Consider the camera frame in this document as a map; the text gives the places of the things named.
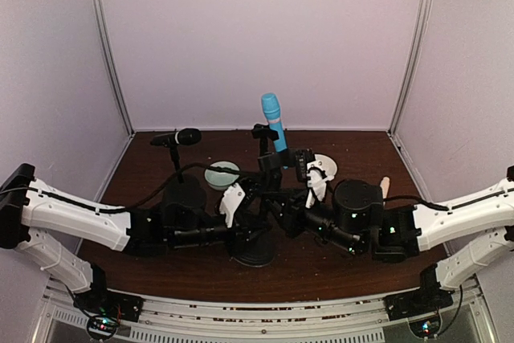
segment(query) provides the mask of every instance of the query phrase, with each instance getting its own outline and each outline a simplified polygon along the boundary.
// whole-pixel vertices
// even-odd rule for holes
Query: light green bowl
[[[218,161],[212,164],[211,166],[239,170],[239,167],[235,163],[229,161]],[[239,176],[236,174],[219,173],[214,172],[213,170],[206,170],[205,177],[207,183],[212,189],[226,190],[226,188],[232,185],[235,182],[235,180],[238,179]]]

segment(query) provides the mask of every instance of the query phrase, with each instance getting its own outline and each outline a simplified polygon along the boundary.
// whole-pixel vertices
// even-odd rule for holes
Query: metal corner post
[[[407,61],[402,81],[402,88],[398,97],[398,102],[396,103],[396,108],[394,109],[393,120],[391,121],[389,129],[389,133],[392,137],[395,136],[398,130],[403,111],[405,110],[407,97],[414,81],[414,73],[418,66],[419,54],[421,52],[423,36],[425,35],[426,27],[428,25],[431,7],[432,0],[419,0],[418,18],[416,20],[414,36],[410,46],[409,59]]]
[[[98,26],[98,34],[100,36],[100,42],[102,44],[102,52],[104,55],[105,67],[107,68],[107,73],[112,87],[112,92],[114,93],[116,105],[118,107],[118,110],[120,111],[121,119],[125,126],[125,130],[127,131],[127,134],[131,136],[134,133],[134,129],[132,126],[132,122],[130,121],[129,112],[127,110],[127,105],[124,101],[123,93],[121,91],[120,81],[118,80],[118,75],[116,73],[116,66],[114,65],[114,58],[112,56],[111,43],[109,42],[102,0],[92,0],[92,2],[96,15],[96,25]]]

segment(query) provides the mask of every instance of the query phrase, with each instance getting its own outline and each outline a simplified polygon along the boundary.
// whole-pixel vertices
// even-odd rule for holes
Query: white wall
[[[0,0],[0,10],[0,180],[29,162],[45,182],[93,198],[126,135],[91,0]],[[0,250],[1,342],[26,341],[46,282]]]
[[[514,165],[513,59],[514,0],[434,0],[398,132],[433,199],[492,185]],[[512,277],[512,256],[479,274],[504,343]]]
[[[386,129],[419,0],[103,0],[136,129]]]

